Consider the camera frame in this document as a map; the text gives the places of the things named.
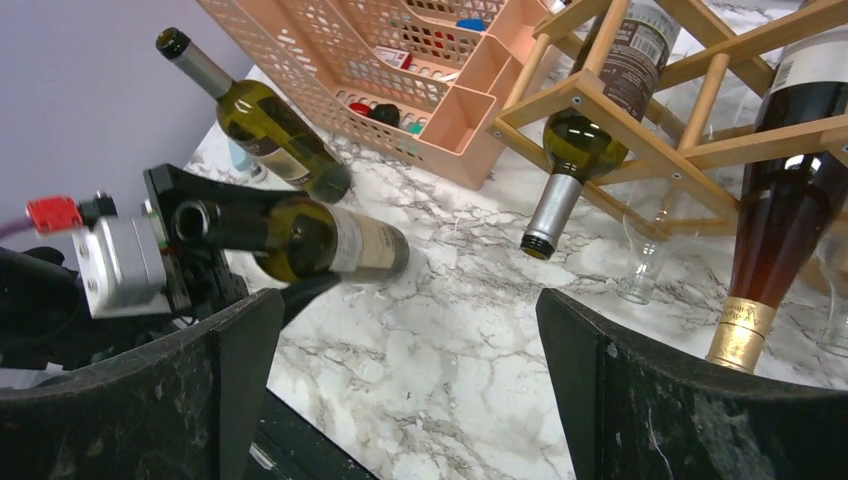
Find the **gray wall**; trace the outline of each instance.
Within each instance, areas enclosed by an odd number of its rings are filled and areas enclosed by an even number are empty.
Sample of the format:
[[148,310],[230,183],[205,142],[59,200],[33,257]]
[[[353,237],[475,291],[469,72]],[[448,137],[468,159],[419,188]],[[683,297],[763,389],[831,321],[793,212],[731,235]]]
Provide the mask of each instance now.
[[[194,0],[0,2],[0,222],[20,216],[28,199],[96,190],[135,215],[146,198],[141,171],[185,164],[214,103],[156,52],[156,35],[172,25],[231,74],[250,68]],[[69,237],[0,244],[44,243],[70,252]]]

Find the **wine glass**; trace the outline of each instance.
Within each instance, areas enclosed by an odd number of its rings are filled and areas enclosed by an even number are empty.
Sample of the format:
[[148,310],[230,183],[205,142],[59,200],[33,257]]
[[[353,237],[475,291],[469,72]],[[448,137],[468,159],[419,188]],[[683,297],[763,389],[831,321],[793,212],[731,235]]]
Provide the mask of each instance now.
[[[630,242],[628,273],[618,282],[619,297],[638,305],[651,302],[657,278],[669,258],[698,236],[706,208],[687,192],[675,188],[670,178],[636,182],[627,201],[622,224]],[[669,228],[685,220],[684,228]]]
[[819,328],[816,345],[828,353],[848,357],[848,237],[825,235],[816,256],[830,286],[827,321]]

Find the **gold foil bottle neck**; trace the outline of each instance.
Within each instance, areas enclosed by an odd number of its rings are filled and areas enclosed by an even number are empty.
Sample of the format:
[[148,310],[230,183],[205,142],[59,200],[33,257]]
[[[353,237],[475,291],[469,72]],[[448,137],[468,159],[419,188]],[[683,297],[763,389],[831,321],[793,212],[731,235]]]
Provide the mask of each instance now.
[[739,297],[728,297],[706,360],[754,373],[777,310]]

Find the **green wine bottle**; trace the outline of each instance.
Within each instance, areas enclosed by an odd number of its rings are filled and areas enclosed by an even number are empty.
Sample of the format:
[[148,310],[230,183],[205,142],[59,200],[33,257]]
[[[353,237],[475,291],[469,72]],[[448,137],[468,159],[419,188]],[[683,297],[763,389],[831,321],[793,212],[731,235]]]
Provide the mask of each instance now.
[[318,200],[344,197],[350,172],[274,90],[255,80],[233,80],[176,28],[159,34],[156,48],[218,102],[221,130],[247,153]]
[[281,282],[335,272],[345,281],[384,282],[409,263],[397,228],[306,197],[285,200],[262,217],[190,200],[174,213],[173,231],[189,244],[254,252],[256,263]]
[[[595,19],[572,73],[583,68],[602,22],[602,16]],[[599,74],[604,94],[641,121],[679,34],[680,25],[655,2],[633,0]],[[586,182],[614,170],[628,151],[575,108],[548,118],[542,143],[553,169],[521,250],[548,260]]]

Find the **wine bottle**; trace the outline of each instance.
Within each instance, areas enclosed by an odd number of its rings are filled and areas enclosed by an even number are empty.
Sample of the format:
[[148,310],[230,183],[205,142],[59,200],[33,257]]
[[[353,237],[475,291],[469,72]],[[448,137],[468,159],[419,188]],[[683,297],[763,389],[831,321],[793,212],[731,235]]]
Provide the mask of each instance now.
[[290,185],[336,203],[350,189],[348,169],[270,87],[235,81],[176,28],[156,39],[159,52],[217,102],[218,124],[235,143]]
[[[841,115],[848,27],[787,46],[756,131]],[[752,373],[777,309],[848,196],[848,168],[827,151],[745,166],[733,272],[706,359]]]
[[254,252],[259,267],[282,282],[327,272],[350,282],[383,282],[409,263],[409,244],[397,228],[306,197],[282,201],[264,217],[190,200],[173,218],[180,240]]
[[[602,16],[595,19],[572,73],[583,68],[602,22]],[[641,121],[679,34],[680,25],[659,5],[633,0],[599,74],[604,94]],[[521,250],[548,260],[586,182],[620,165],[627,147],[575,108],[548,118],[542,143],[553,170],[521,238]]]

